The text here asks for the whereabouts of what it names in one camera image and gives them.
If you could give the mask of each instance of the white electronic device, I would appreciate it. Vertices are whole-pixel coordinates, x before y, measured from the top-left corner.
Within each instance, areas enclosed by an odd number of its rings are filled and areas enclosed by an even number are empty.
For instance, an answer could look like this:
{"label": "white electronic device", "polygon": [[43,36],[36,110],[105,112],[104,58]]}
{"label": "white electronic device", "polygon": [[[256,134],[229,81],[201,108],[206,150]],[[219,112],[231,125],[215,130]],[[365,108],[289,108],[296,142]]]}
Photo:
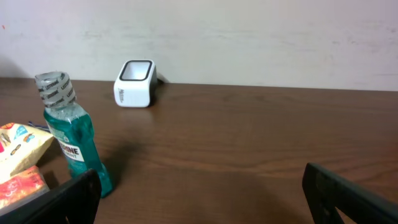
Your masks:
{"label": "white electronic device", "polygon": [[156,66],[152,60],[129,60],[114,83],[114,99],[119,106],[147,107],[154,98],[156,84]]}

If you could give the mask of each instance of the wall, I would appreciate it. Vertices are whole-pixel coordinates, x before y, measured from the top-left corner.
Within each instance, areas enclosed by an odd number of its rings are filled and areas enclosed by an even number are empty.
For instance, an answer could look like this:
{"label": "wall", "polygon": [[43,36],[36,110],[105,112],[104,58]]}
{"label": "wall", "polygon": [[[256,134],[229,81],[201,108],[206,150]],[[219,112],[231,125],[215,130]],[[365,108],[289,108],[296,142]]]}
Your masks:
{"label": "wall", "polygon": [[398,90],[396,0],[0,0],[0,76]]}

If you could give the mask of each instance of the green bottle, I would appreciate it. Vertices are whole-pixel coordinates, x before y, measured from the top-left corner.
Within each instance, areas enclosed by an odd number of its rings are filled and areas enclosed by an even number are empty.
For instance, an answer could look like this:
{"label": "green bottle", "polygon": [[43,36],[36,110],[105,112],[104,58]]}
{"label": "green bottle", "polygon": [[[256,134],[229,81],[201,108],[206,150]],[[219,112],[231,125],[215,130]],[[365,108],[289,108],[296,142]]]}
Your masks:
{"label": "green bottle", "polygon": [[44,118],[57,138],[67,161],[70,175],[76,177],[94,169],[101,180],[101,197],[107,196],[113,185],[101,163],[94,144],[94,128],[88,113],[76,103],[76,94],[65,72],[49,72],[35,76],[45,105]]}

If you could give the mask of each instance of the bottle cap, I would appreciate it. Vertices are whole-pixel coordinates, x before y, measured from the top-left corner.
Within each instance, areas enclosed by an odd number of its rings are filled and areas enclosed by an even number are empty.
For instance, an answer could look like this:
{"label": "bottle cap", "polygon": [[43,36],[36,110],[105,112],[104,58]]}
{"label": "bottle cap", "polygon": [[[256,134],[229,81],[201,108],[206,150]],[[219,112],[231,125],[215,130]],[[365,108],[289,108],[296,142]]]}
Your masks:
{"label": "bottle cap", "polygon": [[66,106],[76,100],[75,91],[66,72],[36,75],[35,82],[47,108]]}

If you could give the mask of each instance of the food package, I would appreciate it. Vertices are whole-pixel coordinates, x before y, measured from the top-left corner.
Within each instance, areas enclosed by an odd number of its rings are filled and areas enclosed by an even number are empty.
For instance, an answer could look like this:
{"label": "food package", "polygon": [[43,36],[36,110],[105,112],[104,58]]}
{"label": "food package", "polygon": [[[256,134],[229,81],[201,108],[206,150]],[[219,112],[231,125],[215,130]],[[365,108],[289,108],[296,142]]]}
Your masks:
{"label": "food package", "polygon": [[49,191],[37,166],[0,184],[0,215],[24,205]]}
{"label": "food package", "polygon": [[0,127],[0,183],[36,165],[53,136],[37,128],[9,123]]}

